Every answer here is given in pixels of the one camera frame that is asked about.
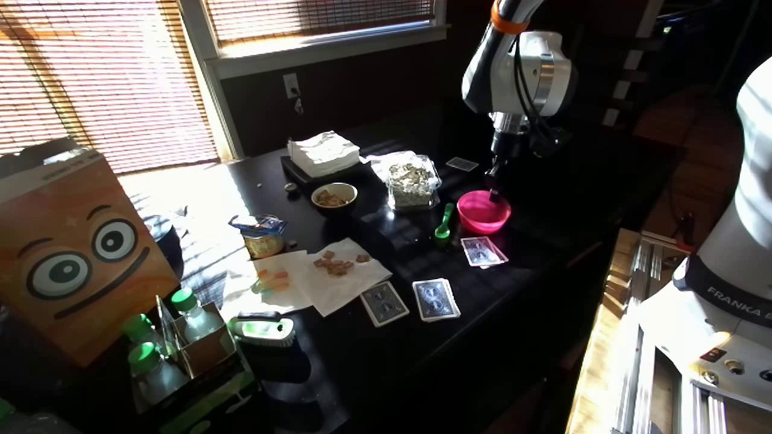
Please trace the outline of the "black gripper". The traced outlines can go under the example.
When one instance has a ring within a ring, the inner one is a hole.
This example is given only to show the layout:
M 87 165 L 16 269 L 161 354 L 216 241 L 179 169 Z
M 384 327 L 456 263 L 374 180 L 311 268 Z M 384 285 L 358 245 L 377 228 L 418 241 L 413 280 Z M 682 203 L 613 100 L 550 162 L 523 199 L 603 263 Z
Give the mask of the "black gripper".
M 503 169 L 527 146 L 530 137 L 526 133 L 494 133 L 490 144 L 492 162 L 486 176 L 498 178 Z

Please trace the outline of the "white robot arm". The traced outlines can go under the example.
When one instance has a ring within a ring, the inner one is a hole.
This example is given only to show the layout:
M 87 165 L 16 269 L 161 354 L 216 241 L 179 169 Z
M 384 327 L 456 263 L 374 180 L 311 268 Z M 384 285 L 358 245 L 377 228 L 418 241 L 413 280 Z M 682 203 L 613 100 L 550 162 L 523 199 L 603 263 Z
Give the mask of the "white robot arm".
M 572 59 L 556 30 L 527 27 L 543 0 L 492 0 L 484 33 L 461 80 L 462 103 L 492 121 L 490 178 L 527 146 L 551 153 L 562 137 L 548 124 L 574 85 Z

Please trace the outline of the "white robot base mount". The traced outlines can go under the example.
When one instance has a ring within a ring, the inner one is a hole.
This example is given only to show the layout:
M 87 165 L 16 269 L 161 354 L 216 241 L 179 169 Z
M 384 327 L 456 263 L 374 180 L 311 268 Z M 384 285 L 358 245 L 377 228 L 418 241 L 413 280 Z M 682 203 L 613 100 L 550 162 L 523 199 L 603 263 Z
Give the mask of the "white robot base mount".
M 637 314 L 644 340 L 676 369 L 677 434 L 772 434 L 772 350 L 672 285 Z

